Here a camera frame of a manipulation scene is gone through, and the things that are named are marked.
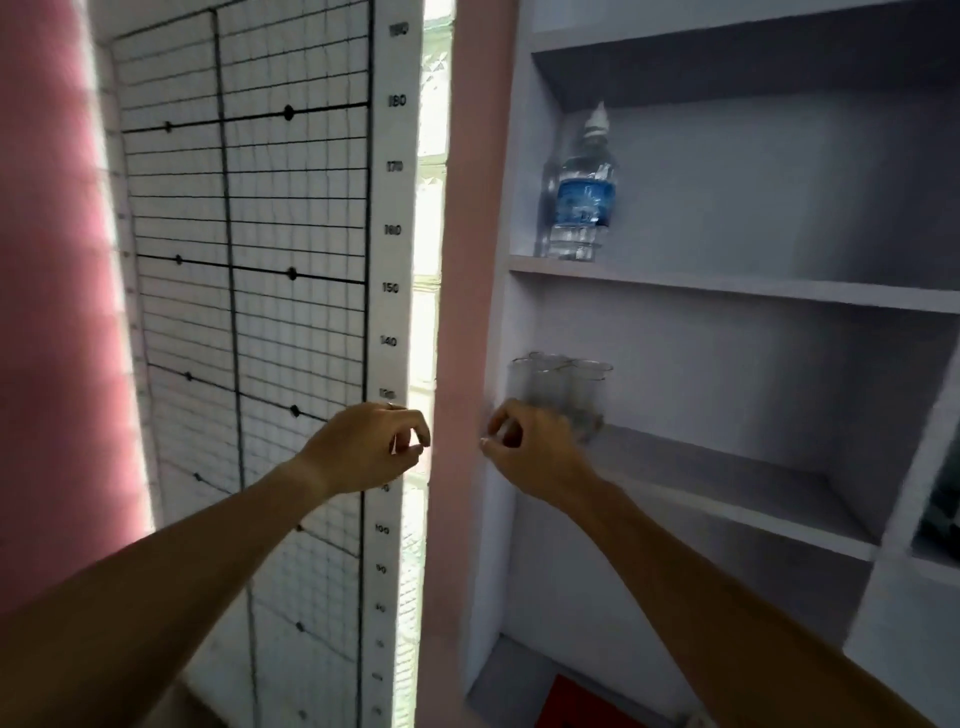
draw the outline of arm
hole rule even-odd
[[[721,726],[932,728],[838,650],[684,545],[601,480],[566,420],[510,400],[481,448],[520,490],[564,511],[603,551]]]
[[[124,548],[6,619],[0,725],[135,723],[300,519],[337,494],[384,485],[416,465],[423,447],[409,447],[411,429],[429,445],[420,412],[351,407],[239,495]]]

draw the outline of hand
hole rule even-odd
[[[419,445],[410,446],[410,431]],[[364,402],[345,409],[282,467],[327,497],[376,488],[400,477],[430,446],[430,429],[415,409]]]
[[[509,422],[503,442],[494,435]],[[493,413],[480,449],[510,482],[528,496],[565,510],[579,489],[594,478],[577,447],[566,417],[518,400]]]

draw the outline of forearm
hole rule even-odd
[[[592,478],[559,503],[610,560],[721,726],[923,726],[924,718],[780,610]]]
[[[0,725],[128,726],[267,554],[324,500],[277,469],[82,571],[0,625]]]

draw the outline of blue label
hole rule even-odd
[[[610,182],[564,180],[557,190],[555,225],[609,226],[613,195]]]

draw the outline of bottle cap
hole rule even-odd
[[[604,107],[603,102],[601,101],[597,105],[597,108],[593,110],[590,118],[587,120],[584,136],[598,136],[600,134],[606,135],[609,130],[610,119],[607,117],[607,109]]]

